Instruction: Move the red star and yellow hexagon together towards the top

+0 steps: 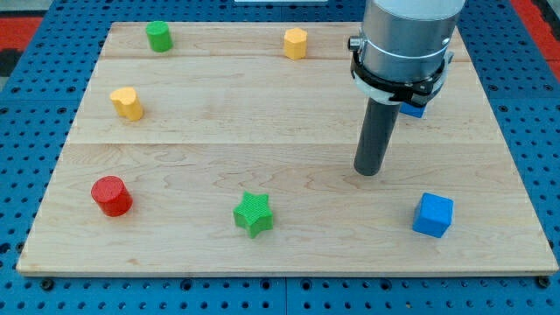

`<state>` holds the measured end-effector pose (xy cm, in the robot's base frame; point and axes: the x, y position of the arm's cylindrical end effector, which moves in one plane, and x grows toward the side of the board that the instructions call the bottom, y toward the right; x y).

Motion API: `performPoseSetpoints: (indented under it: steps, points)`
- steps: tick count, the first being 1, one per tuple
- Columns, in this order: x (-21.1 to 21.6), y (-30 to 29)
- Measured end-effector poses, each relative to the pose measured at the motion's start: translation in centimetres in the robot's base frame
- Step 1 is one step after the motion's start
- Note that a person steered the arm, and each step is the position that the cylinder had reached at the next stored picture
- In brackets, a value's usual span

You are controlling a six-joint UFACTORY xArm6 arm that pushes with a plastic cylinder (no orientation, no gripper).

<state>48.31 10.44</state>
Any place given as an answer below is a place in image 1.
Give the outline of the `blue block behind arm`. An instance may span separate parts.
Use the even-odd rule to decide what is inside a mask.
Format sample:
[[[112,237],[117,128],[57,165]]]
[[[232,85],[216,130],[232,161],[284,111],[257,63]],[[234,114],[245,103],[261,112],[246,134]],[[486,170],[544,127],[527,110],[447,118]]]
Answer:
[[[424,116],[425,109],[426,107],[416,107],[404,102],[400,108],[400,112],[407,116],[422,118]]]

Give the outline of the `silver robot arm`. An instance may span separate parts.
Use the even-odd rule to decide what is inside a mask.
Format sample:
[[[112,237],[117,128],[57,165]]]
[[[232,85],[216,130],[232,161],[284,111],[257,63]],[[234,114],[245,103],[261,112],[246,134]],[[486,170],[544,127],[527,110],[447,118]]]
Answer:
[[[369,0],[350,37],[357,88],[383,105],[425,106],[447,79],[448,50],[465,0]]]

